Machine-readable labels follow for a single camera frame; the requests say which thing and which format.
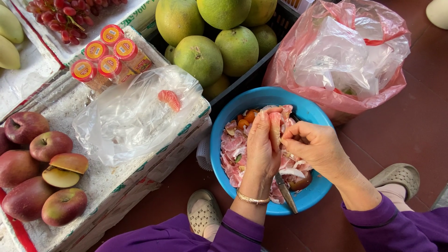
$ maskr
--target green pomelo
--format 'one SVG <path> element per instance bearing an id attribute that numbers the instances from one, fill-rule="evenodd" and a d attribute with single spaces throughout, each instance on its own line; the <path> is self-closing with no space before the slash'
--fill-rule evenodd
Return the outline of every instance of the green pomelo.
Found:
<path id="1" fill-rule="evenodd" d="M 214 28 L 234 28 L 246 19 L 251 0 L 197 0 L 205 22 Z"/>
<path id="2" fill-rule="evenodd" d="M 223 30 L 215 43 L 223 57 L 223 72 L 228 76 L 240 77 L 258 61 L 257 38 L 246 27 Z"/>
<path id="3" fill-rule="evenodd" d="M 228 81 L 227 76 L 223 74 L 215 84 L 204 88 L 202 96 L 204 96 L 208 101 L 211 101 L 224 90 L 226 90 L 226 88 L 228 88 L 229 86 L 230 82 Z"/>
<path id="4" fill-rule="evenodd" d="M 174 50 L 174 64 L 195 77 L 202 87 L 214 84 L 223 72 L 220 49 L 203 36 L 184 38 Z"/>
<path id="5" fill-rule="evenodd" d="M 168 45 L 167 49 L 165 50 L 165 58 L 171 62 L 171 64 L 174 64 L 174 49 L 175 47 L 172 47 Z"/>
<path id="6" fill-rule="evenodd" d="M 276 33 L 267 25 L 252 27 L 250 29 L 258 41 L 258 60 L 261 60 L 277 45 Z"/>
<path id="7" fill-rule="evenodd" d="M 243 26 L 260 26 L 266 24 L 274 15 L 277 0 L 252 0 L 249 15 L 243 22 Z"/>
<path id="8" fill-rule="evenodd" d="M 160 35 L 173 47 L 185 37 L 204 33 L 204 20 L 195 0 L 160 0 L 155 22 Z"/>

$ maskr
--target red lid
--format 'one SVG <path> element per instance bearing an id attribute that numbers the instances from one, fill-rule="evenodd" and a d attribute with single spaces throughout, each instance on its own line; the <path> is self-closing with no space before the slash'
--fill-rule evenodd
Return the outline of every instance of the red lid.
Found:
<path id="1" fill-rule="evenodd" d="M 109 54 L 109 48 L 103 42 L 94 40 L 87 44 L 84 54 L 88 60 L 98 62 L 100 58 Z"/>
<path id="2" fill-rule="evenodd" d="M 117 25 L 106 25 L 101 30 L 99 37 L 106 45 L 112 47 L 118 40 L 125 37 L 125 33 Z"/>
<path id="3" fill-rule="evenodd" d="M 134 41 L 130 39 L 122 39 L 113 47 L 113 54 L 124 61 L 133 60 L 138 53 L 138 47 Z"/>
<path id="4" fill-rule="evenodd" d="M 107 78 L 117 76 L 122 68 L 123 64 L 113 55 L 106 55 L 98 61 L 98 72 Z"/>
<path id="5" fill-rule="evenodd" d="M 95 65 L 88 60 L 78 60 L 70 67 L 73 78 L 80 82 L 87 83 L 95 78 L 97 69 Z"/>

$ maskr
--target black plastic crate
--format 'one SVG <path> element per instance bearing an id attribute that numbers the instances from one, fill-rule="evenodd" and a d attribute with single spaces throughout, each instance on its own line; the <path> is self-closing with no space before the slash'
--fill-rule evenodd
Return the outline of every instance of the black plastic crate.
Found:
<path id="1" fill-rule="evenodd" d="M 277 1 L 277 7 L 274 16 L 272 16 L 272 18 L 266 24 L 274 30 L 277 35 L 277 41 L 280 42 L 298 18 L 299 14 L 297 12 L 295 12 L 288 5 L 279 0 Z M 219 32 L 220 30 L 206 24 L 204 29 L 204 36 L 215 41 L 215 38 Z M 159 32 L 151 34 L 146 39 L 149 43 L 153 44 L 160 53 L 165 53 L 168 43 L 165 42 Z M 279 44 L 277 44 L 274 49 L 272 49 L 265 57 L 263 57 L 263 59 L 257 62 L 257 64 L 254 65 L 243 76 L 239 78 L 229 77 L 231 85 L 215 99 L 210 101 L 210 117 L 212 121 L 216 119 L 221 109 L 235 96 L 249 89 L 261 86 L 261 82 L 263 81 L 267 65 L 271 61 L 271 58 L 272 56 L 274 56 L 275 52 L 277 52 L 278 47 Z"/>

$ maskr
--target red plastic bag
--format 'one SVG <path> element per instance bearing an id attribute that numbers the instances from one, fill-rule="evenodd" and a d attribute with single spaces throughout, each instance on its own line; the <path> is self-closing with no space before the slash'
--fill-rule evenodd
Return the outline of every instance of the red plastic bag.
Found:
<path id="1" fill-rule="evenodd" d="M 319 0 L 282 40 L 263 86 L 314 101 L 340 125 L 406 86 L 402 63 L 409 47 L 405 21 L 382 4 Z"/>

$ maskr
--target purple jacket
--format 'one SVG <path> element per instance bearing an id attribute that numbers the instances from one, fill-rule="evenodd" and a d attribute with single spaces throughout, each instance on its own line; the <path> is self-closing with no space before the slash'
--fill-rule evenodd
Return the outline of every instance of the purple jacket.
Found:
<path id="1" fill-rule="evenodd" d="M 385 196 L 369 211 L 350 211 L 344 204 L 342 208 L 367 252 L 448 251 L 448 208 L 427 213 L 399 212 Z M 159 225 L 113 237 L 96 251 L 259 252 L 263 231 L 263 226 L 229 209 L 211 243 L 192 233 L 187 216 L 179 214 Z"/>

